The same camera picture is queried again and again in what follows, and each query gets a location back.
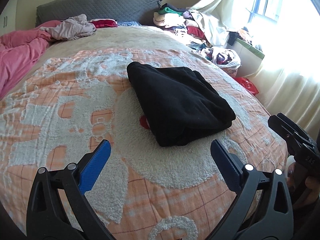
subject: pink comforter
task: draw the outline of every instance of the pink comforter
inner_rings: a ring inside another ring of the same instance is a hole
[[[41,26],[55,27],[60,23],[50,21]],[[0,37],[0,99],[30,71],[49,46],[51,35],[39,27]]]

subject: metal screw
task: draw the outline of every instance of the metal screw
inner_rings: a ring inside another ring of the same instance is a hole
[[[70,164],[68,164],[68,170],[74,170],[75,168],[76,168],[76,164],[75,163],[70,163]]]
[[[44,167],[41,167],[39,170],[38,170],[38,173],[39,174],[42,174],[42,173],[44,173],[45,172],[45,168]]]
[[[251,164],[246,164],[244,167],[248,171],[252,171],[253,170],[253,166]]]
[[[276,172],[276,174],[278,174],[278,175],[281,175],[281,174],[282,174],[282,171],[279,170],[279,169],[275,169],[275,172]]]

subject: orange bedspread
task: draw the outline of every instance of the orange bedspread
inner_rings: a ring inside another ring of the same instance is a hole
[[[140,125],[143,112],[126,76],[132,61],[199,71],[237,119],[229,129],[186,146],[160,147]],[[202,240],[235,197],[210,156],[212,140],[258,170],[282,168],[286,144],[268,128],[268,117],[255,97],[193,53],[105,49],[52,58],[1,101],[0,200],[25,231],[37,169],[78,162],[105,138],[111,157],[86,197],[108,230],[118,240]],[[63,194],[62,200],[76,227]]]

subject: black folded cloth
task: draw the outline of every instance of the black folded cloth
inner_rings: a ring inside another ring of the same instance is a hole
[[[162,147],[187,143],[229,128],[236,115],[198,71],[187,67],[127,67],[152,133]]]
[[[171,10],[173,10],[173,11],[176,11],[176,12],[186,12],[186,11],[188,11],[187,9],[185,9],[185,8],[181,8],[181,9],[178,9],[178,8],[176,8],[175,6],[173,6],[172,4],[170,4],[170,3],[165,3],[163,6],[161,6],[161,8],[160,8],[160,10],[162,10],[162,9],[164,9],[164,8],[166,8],[166,7],[168,7],[168,8],[170,8]]]

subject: grey headboard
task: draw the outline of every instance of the grey headboard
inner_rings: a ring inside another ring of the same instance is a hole
[[[88,20],[110,18],[153,25],[153,13],[162,0],[55,0],[37,7],[36,26],[85,14]]]

